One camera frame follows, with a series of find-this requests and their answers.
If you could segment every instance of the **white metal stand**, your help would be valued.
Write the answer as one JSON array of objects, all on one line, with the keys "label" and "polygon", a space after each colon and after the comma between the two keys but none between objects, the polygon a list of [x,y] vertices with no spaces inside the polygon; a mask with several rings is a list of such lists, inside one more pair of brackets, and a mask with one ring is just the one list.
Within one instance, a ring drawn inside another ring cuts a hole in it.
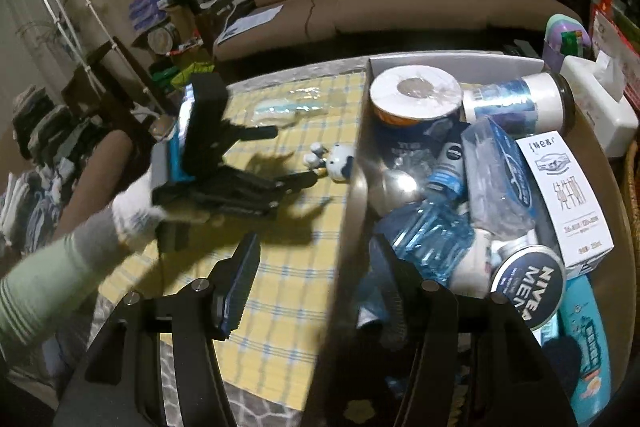
[{"label": "white metal stand", "polygon": [[[74,54],[76,61],[84,69],[84,72],[86,73],[86,76],[89,79],[89,83],[94,89],[94,91],[98,95],[100,95],[101,93],[104,93],[106,91],[104,86],[100,83],[100,80],[98,80],[98,78],[95,76],[95,73],[93,72],[91,66],[87,64],[86,60],[84,59],[84,56],[85,56],[84,49],[82,48],[82,44],[80,43],[80,40],[78,38],[78,35],[76,34],[76,31],[74,30],[71,20],[69,20],[69,17],[66,14],[65,7],[63,6],[63,4],[60,2],[60,0],[54,0],[55,4],[58,7],[59,14],[64,19],[64,22],[66,24],[66,27],[68,28],[68,32],[70,33],[70,36],[68,35],[67,31],[65,30],[65,27],[62,24],[62,20],[60,19],[60,16],[57,15],[54,9],[52,8],[49,0],[42,0],[42,1],[47,11],[49,12],[49,15],[51,15],[51,18],[54,24],[58,28],[58,31],[60,31],[62,38],[65,39],[66,44],[69,46],[72,53]],[[91,2],[91,0],[84,0],[84,2],[86,6],[89,8],[89,10],[91,10],[91,13],[95,17],[95,19],[98,21],[98,24],[100,25],[100,28],[102,28],[102,31],[104,32],[104,34],[109,39],[109,42],[111,43],[111,49],[116,51],[116,53],[120,56],[122,61],[127,65],[127,68],[129,68],[129,70],[132,71],[132,73],[134,74],[134,77],[139,81],[142,87],[142,91],[149,97],[151,102],[156,106],[157,110],[162,113],[165,113],[165,111],[162,109],[162,106],[160,105],[158,100],[156,100],[153,94],[149,91],[149,89],[145,86],[145,84],[140,80],[136,71],[134,71],[131,64],[129,64],[129,61],[126,59],[126,57],[122,53],[122,50],[117,45],[116,41],[113,39],[113,37],[111,37],[110,33],[107,31],[107,28],[105,28],[104,24],[102,23],[102,20],[100,20],[100,17],[98,17],[98,13],[94,8],[94,4]]]}]

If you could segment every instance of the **basket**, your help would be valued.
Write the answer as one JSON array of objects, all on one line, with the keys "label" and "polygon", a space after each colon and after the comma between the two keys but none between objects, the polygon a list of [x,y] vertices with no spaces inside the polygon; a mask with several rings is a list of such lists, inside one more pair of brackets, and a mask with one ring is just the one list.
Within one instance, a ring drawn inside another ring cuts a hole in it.
[{"label": "basket", "polygon": [[[622,200],[625,202],[626,215],[629,218],[631,238],[634,244],[634,259],[636,261],[636,287],[640,287],[640,208],[638,207],[638,187],[640,187],[640,172],[636,176],[636,157],[638,156],[638,142],[633,140],[626,152],[625,171],[620,186]],[[636,291],[636,327],[631,356],[640,352],[640,299]]]}]

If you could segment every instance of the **white glove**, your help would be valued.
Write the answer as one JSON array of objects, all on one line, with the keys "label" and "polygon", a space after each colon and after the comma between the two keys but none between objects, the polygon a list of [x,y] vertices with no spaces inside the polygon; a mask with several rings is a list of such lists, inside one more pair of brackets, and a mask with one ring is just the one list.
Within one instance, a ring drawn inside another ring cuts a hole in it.
[{"label": "white glove", "polygon": [[161,221],[205,223],[208,210],[196,208],[192,201],[176,200],[168,206],[151,204],[151,169],[111,203],[118,239],[130,251],[140,251],[156,237]]}]

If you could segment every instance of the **cardboard box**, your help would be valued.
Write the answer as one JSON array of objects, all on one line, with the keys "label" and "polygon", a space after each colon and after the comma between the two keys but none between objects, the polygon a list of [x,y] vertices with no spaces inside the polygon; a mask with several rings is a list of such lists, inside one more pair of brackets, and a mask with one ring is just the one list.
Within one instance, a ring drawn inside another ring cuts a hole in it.
[{"label": "cardboard box", "polygon": [[558,131],[516,140],[553,222],[567,279],[592,271],[613,248],[587,177]]}]

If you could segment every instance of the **white tissue box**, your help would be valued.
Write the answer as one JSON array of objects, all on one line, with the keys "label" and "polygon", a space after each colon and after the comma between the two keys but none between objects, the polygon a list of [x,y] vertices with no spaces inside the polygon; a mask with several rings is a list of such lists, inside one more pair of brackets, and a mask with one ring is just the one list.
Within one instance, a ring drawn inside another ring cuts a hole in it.
[{"label": "white tissue box", "polygon": [[516,140],[545,200],[567,279],[593,270],[613,248],[591,185],[557,131]]},{"label": "white tissue box", "polygon": [[599,68],[596,62],[567,57],[560,74],[569,83],[576,105],[593,127],[607,158],[619,158],[636,135],[638,117],[624,96],[616,101],[598,83],[595,73]]}]

